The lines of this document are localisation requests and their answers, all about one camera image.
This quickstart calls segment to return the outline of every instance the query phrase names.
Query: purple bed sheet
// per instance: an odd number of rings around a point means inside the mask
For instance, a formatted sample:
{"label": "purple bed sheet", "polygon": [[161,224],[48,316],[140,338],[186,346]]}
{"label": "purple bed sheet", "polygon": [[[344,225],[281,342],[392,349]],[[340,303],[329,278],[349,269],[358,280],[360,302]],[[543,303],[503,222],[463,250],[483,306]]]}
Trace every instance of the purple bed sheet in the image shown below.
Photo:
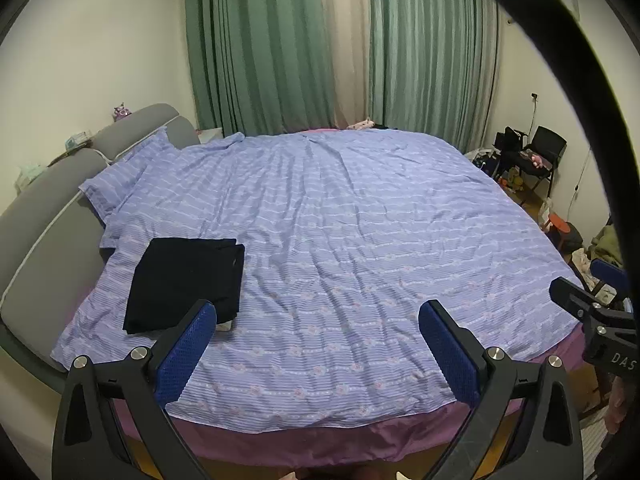
{"label": "purple bed sheet", "polygon": [[[558,355],[567,370],[584,364],[584,335],[580,325],[532,362]],[[520,403],[513,401],[507,414]],[[125,433],[140,436],[123,401],[116,411]],[[405,456],[449,442],[468,414],[468,407],[450,402],[437,410],[400,416],[357,428],[298,428],[267,433],[239,433],[173,418],[172,422],[199,457],[241,465],[320,467],[371,460],[397,462]]]}

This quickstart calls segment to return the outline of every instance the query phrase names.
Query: beige curtain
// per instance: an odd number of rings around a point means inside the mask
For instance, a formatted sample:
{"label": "beige curtain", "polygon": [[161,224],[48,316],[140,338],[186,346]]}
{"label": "beige curtain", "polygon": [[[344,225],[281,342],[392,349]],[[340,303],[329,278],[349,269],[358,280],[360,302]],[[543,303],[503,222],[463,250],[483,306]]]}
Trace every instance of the beige curtain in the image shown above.
{"label": "beige curtain", "polygon": [[367,118],[369,0],[322,0],[334,65],[335,123]]}

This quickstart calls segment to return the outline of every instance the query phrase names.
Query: folded black clothing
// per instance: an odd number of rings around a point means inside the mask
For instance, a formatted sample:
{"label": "folded black clothing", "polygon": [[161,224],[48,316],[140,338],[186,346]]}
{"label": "folded black clothing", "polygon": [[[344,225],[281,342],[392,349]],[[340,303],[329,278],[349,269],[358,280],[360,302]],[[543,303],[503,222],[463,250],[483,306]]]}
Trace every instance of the folded black clothing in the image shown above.
{"label": "folded black clothing", "polygon": [[213,304],[218,323],[235,319],[243,266],[244,245],[233,238],[154,238],[133,273],[122,328],[176,326],[197,300]]}

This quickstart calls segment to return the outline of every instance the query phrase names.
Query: pink stuffed toy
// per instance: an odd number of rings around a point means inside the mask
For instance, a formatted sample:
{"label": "pink stuffed toy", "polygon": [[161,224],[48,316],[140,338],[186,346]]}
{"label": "pink stuffed toy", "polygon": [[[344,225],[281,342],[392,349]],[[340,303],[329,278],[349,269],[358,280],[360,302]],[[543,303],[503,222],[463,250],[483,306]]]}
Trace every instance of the pink stuffed toy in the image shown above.
{"label": "pink stuffed toy", "polygon": [[542,168],[542,158],[539,155],[531,155],[534,168]]}
{"label": "pink stuffed toy", "polygon": [[131,115],[131,111],[125,107],[124,103],[120,106],[116,106],[113,109],[113,120],[119,121],[120,119],[124,119],[126,116]]}

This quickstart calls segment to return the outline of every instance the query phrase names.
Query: green curtain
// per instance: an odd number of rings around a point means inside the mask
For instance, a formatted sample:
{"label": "green curtain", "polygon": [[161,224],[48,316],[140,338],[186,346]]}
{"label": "green curtain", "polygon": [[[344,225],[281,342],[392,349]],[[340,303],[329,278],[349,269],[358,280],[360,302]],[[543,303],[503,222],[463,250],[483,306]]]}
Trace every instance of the green curtain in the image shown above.
{"label": "green curtain", "polygon": [[322,0],[185,0],[200,127],[225,135],[331,126]]}
{"label": "green curtain", "polygon": [[463,152],[478,147],[497,32],[494,0],[371,0],[370,117]]}

